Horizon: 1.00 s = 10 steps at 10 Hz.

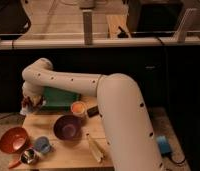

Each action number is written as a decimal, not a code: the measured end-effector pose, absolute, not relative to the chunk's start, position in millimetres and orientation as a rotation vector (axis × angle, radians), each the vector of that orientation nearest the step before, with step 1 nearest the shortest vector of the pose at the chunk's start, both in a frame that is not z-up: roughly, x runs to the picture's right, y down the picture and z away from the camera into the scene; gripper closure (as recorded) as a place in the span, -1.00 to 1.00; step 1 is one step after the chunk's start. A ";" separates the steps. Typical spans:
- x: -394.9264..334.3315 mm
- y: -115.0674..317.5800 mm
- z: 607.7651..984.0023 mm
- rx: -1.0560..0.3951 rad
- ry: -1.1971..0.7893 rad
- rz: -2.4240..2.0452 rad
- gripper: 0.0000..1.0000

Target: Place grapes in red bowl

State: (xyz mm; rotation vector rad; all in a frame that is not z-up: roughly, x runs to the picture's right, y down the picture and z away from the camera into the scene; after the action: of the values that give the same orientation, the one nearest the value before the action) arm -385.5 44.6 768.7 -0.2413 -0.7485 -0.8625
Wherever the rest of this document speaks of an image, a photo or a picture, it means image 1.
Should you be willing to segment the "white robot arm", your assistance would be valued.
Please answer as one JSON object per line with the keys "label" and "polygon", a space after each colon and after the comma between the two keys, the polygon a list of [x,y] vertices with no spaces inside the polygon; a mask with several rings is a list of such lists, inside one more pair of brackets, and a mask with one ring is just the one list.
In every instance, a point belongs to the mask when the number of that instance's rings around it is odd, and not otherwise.
{"label": "white robot arm", "polygon": [[40,58],[23,69],[22,78],[29,98],[46,87],[96,97],[115,171],[165,171],[141,90],[130,76],[56,72]]}

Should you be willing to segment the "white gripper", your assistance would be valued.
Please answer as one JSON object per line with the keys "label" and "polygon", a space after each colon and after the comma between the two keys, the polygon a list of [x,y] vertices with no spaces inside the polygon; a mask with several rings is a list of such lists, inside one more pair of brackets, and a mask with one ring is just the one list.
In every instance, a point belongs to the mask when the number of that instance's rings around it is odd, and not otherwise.
{"label": "white gripper", "polygon": [[[44,90],[43,87],[33,85],[33,84],[25,81],[23,83],[23,86],[22,86],[22,95],[23,95],[23,98],[24,97],[33,98],[33,97],[36,97],[36,96],[42,96],[43,97],[43,90]],[[37,110],[39,110],[42,107],[42,105],[38,108],[23,107],[22,101],[21,101],[20,114],[21,115],[28,115],[30,113],[36,112]]]}

